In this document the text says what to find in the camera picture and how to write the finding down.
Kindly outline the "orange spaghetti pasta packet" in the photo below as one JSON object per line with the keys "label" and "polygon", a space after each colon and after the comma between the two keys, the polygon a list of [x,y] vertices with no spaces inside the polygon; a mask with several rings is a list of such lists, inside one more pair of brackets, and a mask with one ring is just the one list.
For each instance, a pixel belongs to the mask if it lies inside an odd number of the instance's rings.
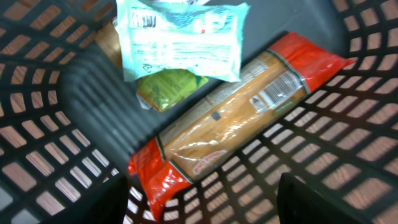
{"label": "orange spaghetti pasta packet", "polygon": [[224,163],[241,145],[352,60],[289,32],[131,156],[155,221],[167,202]]}

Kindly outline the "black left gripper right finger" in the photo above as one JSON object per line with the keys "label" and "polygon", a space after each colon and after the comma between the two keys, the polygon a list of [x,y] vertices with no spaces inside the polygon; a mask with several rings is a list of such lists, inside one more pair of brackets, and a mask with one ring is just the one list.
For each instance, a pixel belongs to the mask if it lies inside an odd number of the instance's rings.
{"label": "black left gripper right finger", "polygon": [[284,172],[277,192],[280,224],[359,224],[361,217],[333,205],[318,192]]}

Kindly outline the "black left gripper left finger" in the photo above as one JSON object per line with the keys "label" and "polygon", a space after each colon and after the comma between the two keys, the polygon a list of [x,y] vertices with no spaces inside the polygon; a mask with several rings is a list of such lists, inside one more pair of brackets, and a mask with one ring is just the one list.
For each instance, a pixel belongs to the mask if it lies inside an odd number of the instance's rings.
{"label": "black left gripper left finger", "polygon": [[40,224],[122,224],[127,209],[129,182],[122,174],[82,197]]}

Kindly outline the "light blue snack packet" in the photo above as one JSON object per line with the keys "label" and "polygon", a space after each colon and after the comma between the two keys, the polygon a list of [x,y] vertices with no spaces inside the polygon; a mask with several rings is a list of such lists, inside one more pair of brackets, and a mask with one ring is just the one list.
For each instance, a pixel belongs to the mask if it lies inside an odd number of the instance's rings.
{"label": "light blue snack packet", "polygon": [[166,69],[240,81],[247,3],[117,0],[116,6],[125,81]]}

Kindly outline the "dark grey plastic basket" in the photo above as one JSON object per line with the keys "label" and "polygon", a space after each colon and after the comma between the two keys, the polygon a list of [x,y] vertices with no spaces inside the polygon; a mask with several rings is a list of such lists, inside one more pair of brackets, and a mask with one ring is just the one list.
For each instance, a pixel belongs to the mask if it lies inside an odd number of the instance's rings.
{"label": "dark grey plastic basket", "polygon": [[[177,194],[162,223],[280,223],[288,172],[365,223],[397,222],[397,2],[251,1],[243,61],[287,31],[354,64]],[[118,64],[114,1],[1,2],[1,222],[41,223],[115,175],[123,223],[152,223],[129,156],[219,85],[160,114]]]}

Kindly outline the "green snack packet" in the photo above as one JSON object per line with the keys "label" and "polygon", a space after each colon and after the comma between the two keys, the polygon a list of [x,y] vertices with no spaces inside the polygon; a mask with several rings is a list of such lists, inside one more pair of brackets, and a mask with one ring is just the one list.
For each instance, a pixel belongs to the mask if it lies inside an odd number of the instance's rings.
{"label": "green snack packet", "polygon": [[163,113],[180,103],[209,81],[188,70],[166,69],[141,78],[137,97],[145,106]]}

